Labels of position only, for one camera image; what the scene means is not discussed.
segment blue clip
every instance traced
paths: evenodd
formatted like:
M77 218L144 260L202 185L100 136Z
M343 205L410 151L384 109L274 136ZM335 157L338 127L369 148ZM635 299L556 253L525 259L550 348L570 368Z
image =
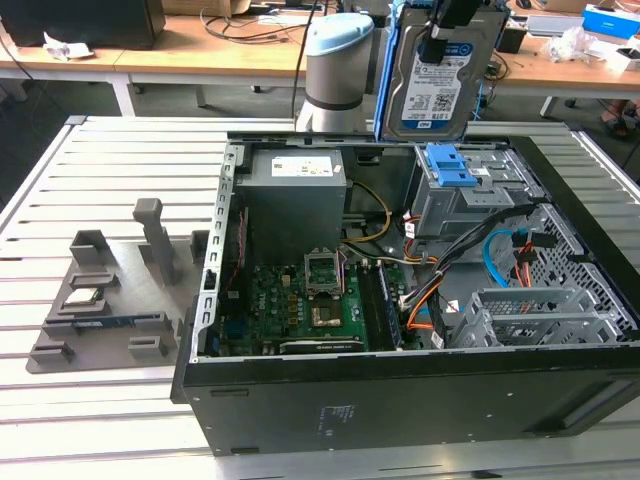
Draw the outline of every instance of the blue clip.
M453 145L427 145L427 160L441 187L475 187L478 179L469 173L465 159Z

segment expansion slot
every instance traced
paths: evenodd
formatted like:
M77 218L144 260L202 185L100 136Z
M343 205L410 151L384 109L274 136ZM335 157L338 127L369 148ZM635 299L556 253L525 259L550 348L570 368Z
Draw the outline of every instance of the expansion slot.
M358 267L358 284L362 312L367 328L370 351L394 350L394 340L387 318L385 289L380 280L379 267Z

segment blue cable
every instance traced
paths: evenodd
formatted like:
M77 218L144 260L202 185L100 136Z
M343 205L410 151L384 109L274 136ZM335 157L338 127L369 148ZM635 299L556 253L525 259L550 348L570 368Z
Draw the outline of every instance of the blue cable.
M491 274L493 279L498 282L498 285L500 285L502 288L507 288L509 286L509 282L502 278L502 275L500 275L500 272L498 272L498 269L491 261L491 252L489 251L491 240L493 240L493 237L497 235L512 236L513 232L511 230L496 230L495 232L491 232L491 234L489 234L489 236L487 237L487 240L484 242L484 246L482 247L482 259L484 260L484 264L487 266L487 270L489 270L489 273Z
M473 119L478 119L478 114L480 113L480 103L482 100L482 90L484 89L484 78L482 79L482 83L480 84L480 91L478 92L478 105L476 106L476 111L473 112Z

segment desk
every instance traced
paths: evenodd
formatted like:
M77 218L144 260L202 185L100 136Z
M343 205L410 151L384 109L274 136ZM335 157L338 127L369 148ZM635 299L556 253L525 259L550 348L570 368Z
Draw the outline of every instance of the desk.
M553 14L535 9L524 14ZM236 33L251 34L272 29L252 24ZM291 32L296 41L302 29ZM555 97L631 98L640 96L640 72L616 75L603 62L552 63L536 55L546 39L525 37L517 55L504 57L510 75L496 86L496 93L506 95L548 96L541 114L548 115ZM291 86L299 46L294 41L275 45L241 45L207 34L200 19L169 16L164 32L154 50L96 50L96 57L62 63L50 59L40 48L20 48L34 78L42 80L106 81L113 85L123 115L135 115L132 83L176 83L194 85L264 85ZM302 63L301 76L305 74ZM15 64L0 52L0 78L24 78ZM198 103L204 103L199 89Z
M252 24L229 35L250 35L279 28ZM165 29L153 50L95 49L95 56L61 62L42 48L12 46L12 54L37 80L108 82L112 85L120 111L135 116L133 83L175 83L194 85L291 86L295 75L303 29L289 32L289 41L272 45L243 45L209 35L198 17L167 16ZM306 61L301 65L304 86ZM0 48L0 78L24 80L26 75ZM198 90L198 104L204 96Z
M114 64L124 52L123 49L98 48L95 55L83 60L71 60L61 62L49 56L40 47L16 48L13 41L0 24L0 35L4 43L9 47L11 54L18 60L29 74L36 80L66 80L78 82L108 82L116 92L118 104L123 115L127 111L133 111L131 95L123 91L120 85L122 79L114 74ZM26 80L27 76L18 68L7 52L0 48L0 79Z
M162 200L173 238L207 229L226 132L292 129L287 119L142 117L90 117L62 128L0 214L0 478L175 480L189 472L211 480L346 480L407 471L469 478L474 470L511 480L637 478L640 400L574 438L213 459L189 406L168 400L172 367L27 373L78 229L142 240L131 215L142 196ZM591 208L628 210L640 198L588 137L565 125L471 122L469 133L531 136ZM615 213L598 221L634 251L637 222Z
M523 10L513 6L518 15L573 15L539 10ZM605 62L593 58L590 63L571 61L553 63L538 54L546 38L527 35L518 54L501 54L509 63L511 73L499 82L497 93L507 95L547 96L540 115L547 117L556 97L576 98L633 98L640 96L640 72L621 75L607 70Z

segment blue hard drive label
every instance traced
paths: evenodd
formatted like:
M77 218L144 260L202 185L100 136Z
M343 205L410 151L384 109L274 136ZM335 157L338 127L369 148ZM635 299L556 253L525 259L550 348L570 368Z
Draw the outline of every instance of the blue hard drive label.
M430 65L421 62L416 52L402 109L405 127L434 130L451 120L462 88L458 73L472 53L470 43L450 43L440 65Z

